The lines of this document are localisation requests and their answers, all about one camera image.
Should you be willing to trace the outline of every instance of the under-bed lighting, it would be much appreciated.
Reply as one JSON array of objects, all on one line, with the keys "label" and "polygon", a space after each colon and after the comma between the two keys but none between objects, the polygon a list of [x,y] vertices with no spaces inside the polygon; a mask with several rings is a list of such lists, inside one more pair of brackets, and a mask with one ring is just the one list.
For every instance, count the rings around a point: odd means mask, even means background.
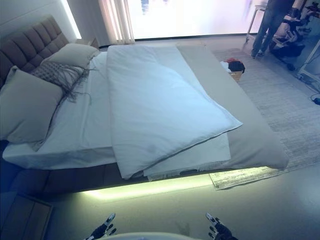
[{"label": "under-bed lighting", "polygon": [[74,19],[74,16],[72,15],[71,9],[69,7],[68,1],[67,0],[61,0],[61,3],[63,5],[63,8],[65,10],[66,15],[68,16],[68,19],[71,23],[72,29],[74,31],[75,37],[77,39],[82,39],[79,29],[77,27],[76,21]]},{"label": "under-bed lighting", "polygon": [[208,174],[144,182],[133,185],[118,186],[92,191],[82,194],[102,201],[132,199],[154,194],[174,192],[213,185]]}]

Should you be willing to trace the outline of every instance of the white pillow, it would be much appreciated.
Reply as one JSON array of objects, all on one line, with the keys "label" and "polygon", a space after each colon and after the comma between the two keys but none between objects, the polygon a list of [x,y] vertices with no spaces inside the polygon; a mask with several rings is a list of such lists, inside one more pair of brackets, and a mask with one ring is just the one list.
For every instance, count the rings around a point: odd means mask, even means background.
[{"label": "white pillow", "polygon": [[59,86],[13,66],[0,92],[0,140],[44,141],[62,95]]},{"label": "white pillow", "polygon": [[58,52],[43,61],[51,61],[86,69],[88,68],[90,60],[99,53],[99,50],[93,46],[68,43]]}]

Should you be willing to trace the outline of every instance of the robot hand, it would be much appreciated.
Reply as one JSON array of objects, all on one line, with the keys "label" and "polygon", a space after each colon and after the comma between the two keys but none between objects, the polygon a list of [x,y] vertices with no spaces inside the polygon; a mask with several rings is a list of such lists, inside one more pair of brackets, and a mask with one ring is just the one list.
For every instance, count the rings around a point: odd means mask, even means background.
[{"label": "robot hand", "polygon": [[113,235],[117,229],[113,228],[113,224],[110,224],[112,222],[112,220],[116,217],[115,213],[112,213],[107,219],[106,221],[98,226],[92,233],[91,236],[87,237],[85,240],[94,240],[94,239],[99,239],[105,235],[107,236],[111,236]]},{"label": "robot hand", "polygon": [[209,232],[209,236],[213,240],[237,240],[232,236],[229,228],[227,228],[217,217],[214,218],[209,213],[206,213],[205,216],[212,224],[212,226],[209,227],[211,230],[211,232]]}]

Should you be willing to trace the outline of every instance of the pillow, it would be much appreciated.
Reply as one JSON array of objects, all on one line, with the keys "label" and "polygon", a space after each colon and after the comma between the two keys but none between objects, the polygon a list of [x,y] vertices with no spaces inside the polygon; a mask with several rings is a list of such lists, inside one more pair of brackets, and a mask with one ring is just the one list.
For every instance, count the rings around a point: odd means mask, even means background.
[{"label": "pillow", "polygon": [[13,66],[0,91],[0,140],[34,143],[37,151],[62,95],[59,86]]},{"label": "pillow", "polygon": [[69,98],[72,102],[76,100],[76,95],[72,90],[88,73],[87,69],[52,61],[45,61],[30,72],[33,76],[59,86],[63,92],[62,98]]},{"label": "pillow", "polygon": [[50,61],[86,69],[90,60],[99,53],[99,50],[93,46],[68,43],[58,52],[43,60],[43,62]]}]

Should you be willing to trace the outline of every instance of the floor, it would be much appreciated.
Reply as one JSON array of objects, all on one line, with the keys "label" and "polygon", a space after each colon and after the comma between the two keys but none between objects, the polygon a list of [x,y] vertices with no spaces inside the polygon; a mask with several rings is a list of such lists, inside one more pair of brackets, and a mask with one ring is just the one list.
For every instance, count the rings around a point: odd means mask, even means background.
[{"label": "floor", "polygon": [[[211,50],[242,48],[244,36],[138,42],[153,46],[196,44]],[[244,51],[249,53],[252,41]],[[312,49],[296,60],[303,62]],[[314,93],[267,54],[257,59],[305,93]],[[239,240],[318,240],[320,165],[215,190],[207,174],[80,192],[44,199],[54,206],[45,239],[88,237],[111,213],[117,233],[169,232],[209,240],[205,213],[219,217]]]}]

